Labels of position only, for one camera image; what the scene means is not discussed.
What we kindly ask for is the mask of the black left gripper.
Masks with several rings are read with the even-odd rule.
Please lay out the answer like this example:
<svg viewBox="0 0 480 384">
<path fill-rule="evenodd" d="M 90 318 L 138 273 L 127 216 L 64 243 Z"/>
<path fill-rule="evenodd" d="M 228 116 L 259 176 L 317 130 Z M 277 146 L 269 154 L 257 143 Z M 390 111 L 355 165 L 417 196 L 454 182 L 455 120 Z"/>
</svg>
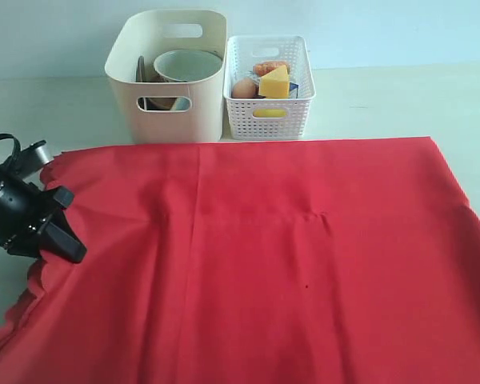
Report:
<svg viewBox="0 0 480 384">
<path fill-rule="evenodd" d="M 45 250 L 81 263 L 87 248 L 62 217 L 73 200 L 74 194 L 64 186 L 42 191 L 0 171 L 0 247 L 21 256 Z"/>
</svg>

